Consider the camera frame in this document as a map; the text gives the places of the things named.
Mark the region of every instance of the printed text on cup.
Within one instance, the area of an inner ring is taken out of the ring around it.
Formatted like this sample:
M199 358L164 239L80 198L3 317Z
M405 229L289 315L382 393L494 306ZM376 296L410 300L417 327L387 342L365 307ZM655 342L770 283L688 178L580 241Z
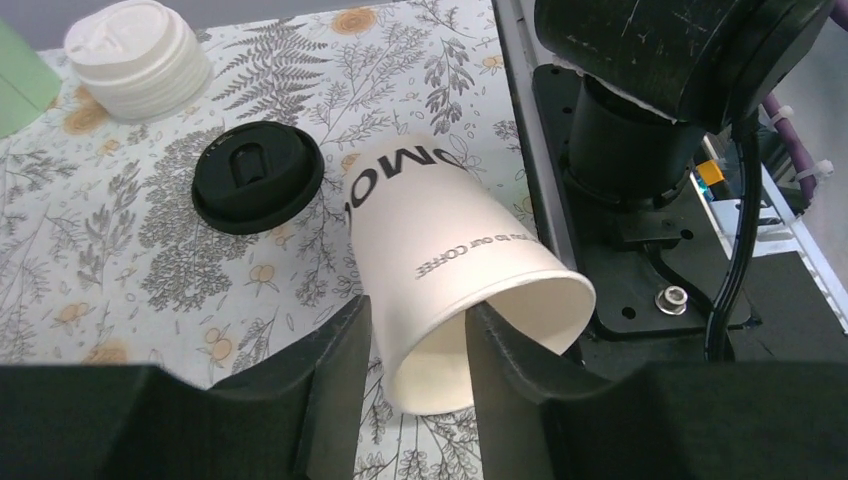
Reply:
M450 262L451 260L456 260L457 258L472 252L473 249L479 248L485 245L491 245L497 242L511 242L513 240L527 240L534 243L539 243L539 240L533 238L526 233L513 233L510 235L495 235L494 237L483 237L472 240L468 242L466 245L458 245L454 248L447 250L444 253L441 253L437 256L434 256L432 260L429 262L424 262L420 267L415 269L416 272L416 280L420 280L424 278L428 273L433 270L441 267L442 265Z
M452 165L459 169L465 170L465 168L459 164L459 161L456 159L456 157L451 155L450 152L446 152L441 148L433 149L431 153L428 152L426 148L418 145L415 147L415 150L418 152L417 155L413 152L410 152L406 148L397 149L394 153L394 163L389 160L388 155L383 155L382 157L377 159L377 163L380 164L380 172L383 173L383 176L386 177L386 180L391 180L392 178L395 178L401 173L403 173L404 157L423 166L436 165L436 159L438 159L444 163L447 163L448 165ZM347 223L349 229L353 228L353 211L361 207L363 204L365 204L366 201L368 201L368 197L371 196L371 193L374 192L374 189L379 183L380 172L373 168L366 168L365 170L360 172L359 176L356 177L356 180L353 181L353 185L351 185L350 188L350 199L345 202L345 213L347 214Z

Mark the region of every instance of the cup opening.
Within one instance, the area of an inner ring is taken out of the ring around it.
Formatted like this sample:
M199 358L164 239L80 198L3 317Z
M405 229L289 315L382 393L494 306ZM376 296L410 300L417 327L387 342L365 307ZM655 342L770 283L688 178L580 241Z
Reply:
M589 322L594 290L584 277L571 274L510 288L487 299L510 324L547 349L561 354ZM465 310L424 337L401 362L389 396L402 410L436 415L474 404L465 344Z

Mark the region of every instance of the black mounting bracket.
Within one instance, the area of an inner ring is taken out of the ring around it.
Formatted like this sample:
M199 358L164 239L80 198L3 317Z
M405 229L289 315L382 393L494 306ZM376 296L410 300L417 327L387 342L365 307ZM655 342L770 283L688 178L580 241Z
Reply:
M0 476L347 480L370 351L359 296L209 390L151 365L0 367Z
M582 78L570 70L542 65L533 73L533 90L558 185L570 213L567 219L578 269L595 285L596 332L609 339L662 337L702 332L706 318L695 308L680 316L661 312L656 294L669 286L638 246L662 246L662 258L707 295L717 292L727 256L702 203L686 181L670 204L642 212L619 213L585 196L569 182L567 158L574 110ZM730 328L741 328L750 307L740 298Z
M844 364L653 363L610 382L486 303L465 331L486 480L848 474Z

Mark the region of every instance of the stack of white cup lids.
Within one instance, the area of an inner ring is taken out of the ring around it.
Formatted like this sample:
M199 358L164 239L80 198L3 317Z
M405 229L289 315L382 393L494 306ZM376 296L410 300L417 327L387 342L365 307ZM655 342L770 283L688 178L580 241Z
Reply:
M65 36L81 83L117 120L171 115L203 94L212 64L183 18L153 0L127 0L83 18Z

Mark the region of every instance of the green cup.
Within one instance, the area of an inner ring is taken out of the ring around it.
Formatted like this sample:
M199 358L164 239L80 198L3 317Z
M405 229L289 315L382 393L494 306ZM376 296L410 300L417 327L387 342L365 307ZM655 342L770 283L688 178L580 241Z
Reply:
M0 138L26 127L59 95L62 80L0 19Z

